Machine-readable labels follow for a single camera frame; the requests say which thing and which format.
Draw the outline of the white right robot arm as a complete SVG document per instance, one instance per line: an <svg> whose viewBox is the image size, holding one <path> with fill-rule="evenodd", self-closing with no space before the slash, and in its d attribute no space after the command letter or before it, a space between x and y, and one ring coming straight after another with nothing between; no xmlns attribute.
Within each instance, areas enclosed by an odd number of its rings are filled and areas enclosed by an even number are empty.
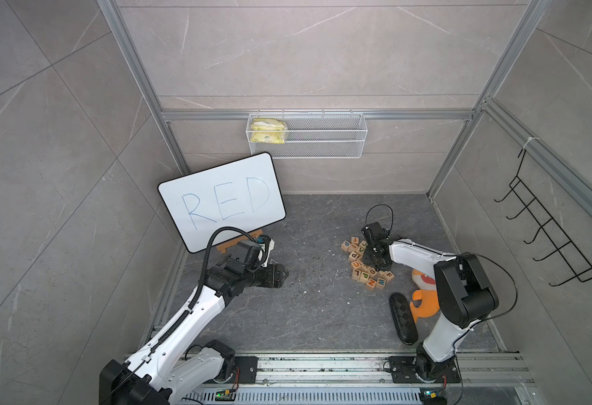
<svg viewBox="0 0 592 405"><path fill-rule="evenodd" d="M446 380L464 338L497 318L499 299L482 265L485 256L438 251L390 232L377 222L364 224L363 261L383 273L395 264L412 270L417 285L412 297L393 293L389 298L395 330L404 344L418 345L413 365L419 381Z"/></svg>

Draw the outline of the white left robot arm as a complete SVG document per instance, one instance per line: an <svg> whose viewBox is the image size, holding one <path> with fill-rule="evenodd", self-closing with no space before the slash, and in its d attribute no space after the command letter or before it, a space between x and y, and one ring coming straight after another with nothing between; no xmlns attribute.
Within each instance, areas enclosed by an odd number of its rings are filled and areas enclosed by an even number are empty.
<svg viewBox="0 0 592 405"><path fill-rule="evenodd" d="M279 289L288 271L270 259L269 236L243 237L214 266L202 263L198 285L160 332L124 362L110 361L99 376L101 404L176 404L206 382L238 390L242 372L236 352L217 340L191 352L193 342L246 288Z"/></svg>

